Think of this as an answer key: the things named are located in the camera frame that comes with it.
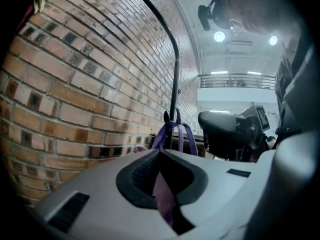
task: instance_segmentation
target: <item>fluorescent light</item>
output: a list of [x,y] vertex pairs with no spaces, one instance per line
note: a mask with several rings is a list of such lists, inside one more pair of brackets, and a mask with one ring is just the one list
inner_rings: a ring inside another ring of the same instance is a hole
[[225,33],[223,33],[222,31],[217,31],[214,33],[213,36],[214,40],[216,40],[217,42],[222,42],[223,40],[225,40],[226,35]]
[[227,111],[227,110],[210,110],[210,112],[215,112],[215,113],[230,113],[231,111]]
[[213,71],[213,72],[211,72],[211,75],[215,75],[215,74],[228,74],[228,71]]
[[261,75],[261,73],[259,73],[259,72],[253,72],[253,71],[248,71],[248,74]]
[[276,43],[278,43],[278,38],[275,35],[271,36],[269,39],[269,44],[274,46]]

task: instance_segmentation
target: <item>metal railing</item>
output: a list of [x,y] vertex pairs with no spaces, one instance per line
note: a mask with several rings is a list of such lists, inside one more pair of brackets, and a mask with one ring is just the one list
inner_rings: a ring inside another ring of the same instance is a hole
[[245,73],[201,74],[200,88],[239,87],[274,90],[276,78],[270,75]]

